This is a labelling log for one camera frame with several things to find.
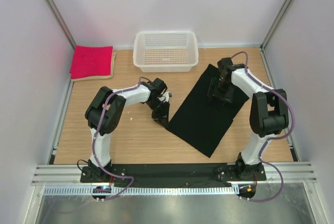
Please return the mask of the black t-shirt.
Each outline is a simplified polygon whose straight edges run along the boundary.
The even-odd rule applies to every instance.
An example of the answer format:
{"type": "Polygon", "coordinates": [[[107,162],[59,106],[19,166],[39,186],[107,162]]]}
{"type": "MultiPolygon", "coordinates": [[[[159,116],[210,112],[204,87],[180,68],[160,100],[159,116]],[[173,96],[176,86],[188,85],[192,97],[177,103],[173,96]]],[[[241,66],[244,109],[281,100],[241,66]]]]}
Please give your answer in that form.
{"type": "Polygon", "coordinates": [[[232,103],[222,104],[207,93],[212,78],[219,77],[218,68],[209,64],[195,86],[178,108],[166,129],[199,152],[210,158],[234,118],[249,97],[238,87],[234,88],[232,103]]]}

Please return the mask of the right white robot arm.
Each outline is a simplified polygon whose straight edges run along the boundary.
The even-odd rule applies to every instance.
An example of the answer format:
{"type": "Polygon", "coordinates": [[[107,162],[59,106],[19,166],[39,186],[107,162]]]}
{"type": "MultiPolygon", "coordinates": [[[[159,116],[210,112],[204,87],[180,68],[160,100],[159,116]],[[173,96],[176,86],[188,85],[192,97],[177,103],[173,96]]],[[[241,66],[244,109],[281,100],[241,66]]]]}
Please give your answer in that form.
{"type": "Polygon", "coordinates": [[[238,88],[251,100],[249,124],[252,130],[246,148],[239,153],[232,176],[251,180],[260,171],[262,153],[270,141],[289,124],[287,94],[275,90],[253,76],[245,64],[233,64],[230,57],[217,62],[219,77],[210,81],[207,100],[220,105],[232,104],[238,88]]]}

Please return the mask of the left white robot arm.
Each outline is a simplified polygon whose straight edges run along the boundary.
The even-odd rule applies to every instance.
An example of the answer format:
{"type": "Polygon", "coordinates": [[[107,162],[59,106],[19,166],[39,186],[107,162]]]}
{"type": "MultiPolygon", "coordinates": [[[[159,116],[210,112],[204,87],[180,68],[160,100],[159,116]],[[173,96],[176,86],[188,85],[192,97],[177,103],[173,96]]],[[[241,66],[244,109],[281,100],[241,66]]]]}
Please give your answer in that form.
{"type": "Polygon", "coordinates": [[[112,132],[116,129],[125,107],[146,104],[151,118],[166,128],[169,123],[170,98],[166,83],[160,78],[142,81],[123,88],[101,87],[85,112],[85,119],[92,137],[92,153],[88,168],[98,176],[108,175],[111,169],[110,144],[112,132]]]}

